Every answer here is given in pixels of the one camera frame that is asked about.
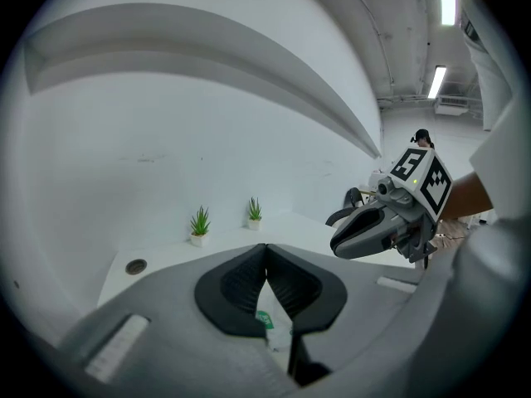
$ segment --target robotic arm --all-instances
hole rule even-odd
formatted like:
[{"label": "robotic arm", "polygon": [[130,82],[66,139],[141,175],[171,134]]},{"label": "robotic arm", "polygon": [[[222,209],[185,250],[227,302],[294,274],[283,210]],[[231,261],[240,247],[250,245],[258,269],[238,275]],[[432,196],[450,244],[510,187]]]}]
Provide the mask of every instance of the robotic arm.
[{"label": "robotic arm", "polygon": [[409,262],[436,250],[429,240],[450,195],[452,180],[432,148],[408,147],[378,181],[376,199],[354,211],[330,241],[352,260],[396,246]]}]

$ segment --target small succulent plant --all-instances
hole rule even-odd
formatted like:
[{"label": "small succulent plant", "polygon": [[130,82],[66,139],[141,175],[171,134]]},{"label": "small succulent plant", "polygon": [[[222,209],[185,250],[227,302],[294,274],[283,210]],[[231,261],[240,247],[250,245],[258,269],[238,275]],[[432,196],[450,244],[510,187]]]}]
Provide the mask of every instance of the small succulent plant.
[{"label": "small succulent plant", "polygon": [[197,218],[192,217],[190,224],[192,225],[192,234],[193,235],[205,235],[208,233],[208,226],[210,221],[208,221],[208,208],[206,211],[202,209],[202,206],[197,211]]},{"label": "small succulent plant", "polygon": [[260,204],[258,203],[258,197],[255,198],[252,197],[249,201],[249,219],[253,221],[260,221],[262,219],[262,209],[260,208]]}]

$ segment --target white table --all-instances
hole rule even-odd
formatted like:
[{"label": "white table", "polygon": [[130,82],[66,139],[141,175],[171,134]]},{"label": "white table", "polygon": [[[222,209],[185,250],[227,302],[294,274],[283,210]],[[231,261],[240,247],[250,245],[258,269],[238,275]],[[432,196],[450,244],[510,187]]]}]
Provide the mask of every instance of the white table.
[{"label": "white table", "polygon": [[[261,231],[252,231],[242,227],[224,233],[212,234],[210,244],[205,248],[197,248],[189,241],[186,241],[148,249],[120,251],[115,256],[107,273],[107,278],[98,300],[98,306],[103,305],[133,283],[154,271],[242,246],[255,245],[257,243],[292,245],[335,258],[330,249],[330,239],[336,230],[324,223],[310,220],[294,212],[286,212],[279,216],[263,219],[261,224]],[[146,269],[140,274],[127,274],[125,266],[136,259],[146,260],[148,263]],[[358,258],[356,261],[415,268],[414,264],[410,264],[394,249]]]}]

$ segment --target potted plant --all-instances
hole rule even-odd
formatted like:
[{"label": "potted plant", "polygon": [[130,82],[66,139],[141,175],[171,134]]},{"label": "potted plant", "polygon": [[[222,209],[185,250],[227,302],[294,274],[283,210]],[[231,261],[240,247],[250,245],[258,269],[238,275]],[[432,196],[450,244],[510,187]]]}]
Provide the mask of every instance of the potted plant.
[{"label": "potted plant", "polygon": [[258,198],[252,197],[249,201],[249,219],[247,225],[251,230],[259,230],[261,228],[262,209],[258,203]]},{"label": "potted plant", "polygon": [[192,245],[200,248],[206,246],[210,239],[208,235],[208,226],[210,225],[208,221],[208,208],[204,211],[201,206],[199,211],[197,211],[197,218],[193,216],[190,224],[192,225],[192,233],[190,234]]}]

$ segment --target drain hole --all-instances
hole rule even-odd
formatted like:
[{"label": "drain hole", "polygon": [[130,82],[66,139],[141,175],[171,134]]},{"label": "drain hole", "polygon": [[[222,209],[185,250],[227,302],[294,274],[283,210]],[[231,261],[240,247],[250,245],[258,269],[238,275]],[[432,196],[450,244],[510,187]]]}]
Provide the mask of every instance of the drain hole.
[{"label": "drain hole", "polygon": [[132,260],[125,266],[125,272],[127,274],[135,275],[142,273],[147,266],[148,263],[145,260]]}]

